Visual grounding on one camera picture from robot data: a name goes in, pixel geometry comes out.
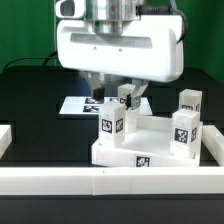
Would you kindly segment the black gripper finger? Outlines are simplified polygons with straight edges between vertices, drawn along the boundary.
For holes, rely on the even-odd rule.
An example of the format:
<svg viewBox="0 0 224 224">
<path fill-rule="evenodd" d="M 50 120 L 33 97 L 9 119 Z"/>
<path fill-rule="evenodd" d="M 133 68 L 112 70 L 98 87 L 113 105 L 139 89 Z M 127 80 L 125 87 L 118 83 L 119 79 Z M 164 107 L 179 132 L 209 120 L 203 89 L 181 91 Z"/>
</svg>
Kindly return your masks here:
<svg viewBox="0 0 224 224">
<path fill-rule="evenodd" d="M 96 72 L 86 72 L 84 77 L 90 88 L 91 98 L 97 101 L 103 101 L 105 88 L 100 83 L 100 74 Z"/>
<path fill-rule="evenodd" d="M 127 95 L 126 106 L 132 110 L 137 109 L 141 105 L 141 96 L 148 86 L 147 80 L 133 79 L 131 85 L 134 89 Z"/>
</svg>

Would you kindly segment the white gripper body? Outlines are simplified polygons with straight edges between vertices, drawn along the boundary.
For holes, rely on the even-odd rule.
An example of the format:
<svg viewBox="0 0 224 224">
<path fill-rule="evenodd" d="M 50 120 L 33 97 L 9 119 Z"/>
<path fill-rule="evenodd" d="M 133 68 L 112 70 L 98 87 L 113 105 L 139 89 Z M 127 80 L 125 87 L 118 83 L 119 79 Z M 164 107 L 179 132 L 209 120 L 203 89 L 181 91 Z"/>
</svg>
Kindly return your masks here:
<svg viewBox="0 0 224 224">
<path fill-rule="evenodd" d="M 65 68 L 171 82 L 183 73 L 182 18 L 149 15 L 126 23 L 120 35 L 93 32 L 82 20 L 63 20 L 57 49 Z"/>
</svg>

